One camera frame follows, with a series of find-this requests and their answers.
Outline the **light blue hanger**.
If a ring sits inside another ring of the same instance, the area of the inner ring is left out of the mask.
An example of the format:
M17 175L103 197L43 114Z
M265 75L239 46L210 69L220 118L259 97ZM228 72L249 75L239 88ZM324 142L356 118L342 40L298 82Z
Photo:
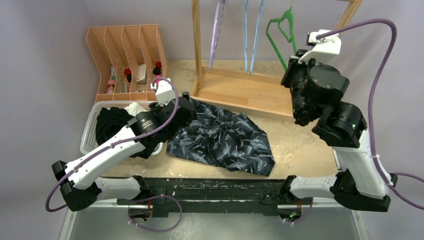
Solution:
M252 75L252 73L253 73L256 55L257 55L257 50L258 50L258 47L259 47L259 36L260 36L260 32L261 32L261 22L262 22L264 3L265 3L265 1L261 0L260 5L259 5L259 10L258 10L258 15L257 15L257 21L256 21L256 27L255 27L255 36L254 36L254 42L253 42L253 51L252 51L252 57L251 57L251 62L250 62L250 68L249 68L249 74L250 75Z
M244 58L244 71L248 72L248 0L241 0L242 5L242 22L243 22L243 58Z

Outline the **white shorts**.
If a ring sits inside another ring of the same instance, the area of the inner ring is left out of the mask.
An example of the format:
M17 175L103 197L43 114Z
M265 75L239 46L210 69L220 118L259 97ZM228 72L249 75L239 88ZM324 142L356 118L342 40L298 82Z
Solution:
M137 114L142 112L147 112L148 110L144 108L137 102L132 102L128 106L123 108L130 116L135 117Z

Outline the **lilac hanger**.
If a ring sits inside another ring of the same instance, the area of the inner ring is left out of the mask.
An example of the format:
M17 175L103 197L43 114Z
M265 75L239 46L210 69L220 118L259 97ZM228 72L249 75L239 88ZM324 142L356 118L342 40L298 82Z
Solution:
M224 14L225 9L225 0L218 0L214 15L214 21L213 21L213 29L212 29L212 36L211 36L211 44L210 44L210 51L209 51L209 66L208 68L210 70L213 69L214 65L214 59L216 55L216 49L218 46L218 40L220 36L221 31L221 25L222 25L222 18Z

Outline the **black patterned shorts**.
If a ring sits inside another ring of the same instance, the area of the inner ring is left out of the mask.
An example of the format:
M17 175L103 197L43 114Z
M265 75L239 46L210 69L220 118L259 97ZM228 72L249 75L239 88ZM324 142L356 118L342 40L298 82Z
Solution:
M242 112L191 98L197 119L167 143L168 155L205 165L269 176L276 161L267 133Z

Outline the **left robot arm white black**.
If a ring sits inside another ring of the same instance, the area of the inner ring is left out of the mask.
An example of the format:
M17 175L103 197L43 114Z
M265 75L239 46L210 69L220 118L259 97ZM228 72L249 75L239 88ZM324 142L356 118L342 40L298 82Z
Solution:
M51 168L66 207L77 212L109 199L146 203L149 191L140 176L103 177L123 160L133 156L148 159L159 143L175 138L179 129L197 118L187 92L166 106L157 102L150 110L130 119L114 136L88 154L70 162L57 161Z

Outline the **plain black shorts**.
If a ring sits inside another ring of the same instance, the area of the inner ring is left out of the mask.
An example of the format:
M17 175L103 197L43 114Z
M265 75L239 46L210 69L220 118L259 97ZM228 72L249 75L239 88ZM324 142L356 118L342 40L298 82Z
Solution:
M129 115L124 108L103 107L97 116L95 139L100 146L115 136L129 120L135 116Z

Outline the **white plastic basket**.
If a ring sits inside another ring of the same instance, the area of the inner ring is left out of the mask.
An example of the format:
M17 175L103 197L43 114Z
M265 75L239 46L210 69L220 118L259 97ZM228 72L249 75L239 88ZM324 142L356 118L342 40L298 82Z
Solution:
M81 143L80 143L80 151L81 153L88 154L92 150L98 147L95 131L96 131L96 124L97 124L97 117L101 111L102 108L111 108L111 107L117 107L117 108L125 108L132 102L139 103L147 110L149 109L149 104L153 103L153 101L149 100L109 100L109 101L99 101L95 103L88 115L85 128L81 137Z

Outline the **peach plastic file organizer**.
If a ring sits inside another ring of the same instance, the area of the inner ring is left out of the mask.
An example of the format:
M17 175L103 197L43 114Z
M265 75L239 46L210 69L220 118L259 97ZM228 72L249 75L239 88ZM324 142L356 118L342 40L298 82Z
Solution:
M99 72L95 97L100 101L154 101L150 88L157 71L168 77L168 60L158 24L92 26L88 28L86 43ZM138 66L146 64L146 84L136 83ZM124 70L129 68L131 83ZM116 76L113 94L107 94L107 82Z

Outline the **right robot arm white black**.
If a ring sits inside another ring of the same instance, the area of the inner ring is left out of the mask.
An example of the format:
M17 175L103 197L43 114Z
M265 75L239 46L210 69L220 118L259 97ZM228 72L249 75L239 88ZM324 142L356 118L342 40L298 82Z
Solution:
M316 122L312 132L333 149L344 169L324 177L291 175L280 191L282 200L328 198L351 210L387 212L391 198L371 156L366 119L356 105L342 101L349 79L315 59L301 62L305 54L300 49L290 57L281 84L290 90L295 123Z

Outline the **green hanger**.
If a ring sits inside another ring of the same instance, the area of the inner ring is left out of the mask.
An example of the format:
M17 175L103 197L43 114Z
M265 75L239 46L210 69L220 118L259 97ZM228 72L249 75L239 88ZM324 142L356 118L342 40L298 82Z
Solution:
M272 38L269 29L270 29L271 24L277 24L277 28L280 31L280 33L283 35L283 37L286 39L286 41L289 44L291 44L293 52L296 53L298 51L296 36L295 36L295 23L294 23L295 17L294 17L294 13L293 13L294 2L295 2L294 0L291 1L289 9L286 10L281 15L281 17L270 19L267 23L266 30L265 30L266 37L267 37L268 41L270 42L274 52L276 53L276 55L278 57L279 62L281 63L281 65L282 65L282 67L285 71L288 69L288 65L287 65L285 59L283 58L279 48L277 47L276 42ZM288 22L288 32L285 32L283 30L283 28L281 27L281 23L284 22L285 20L287 20L287 22Z

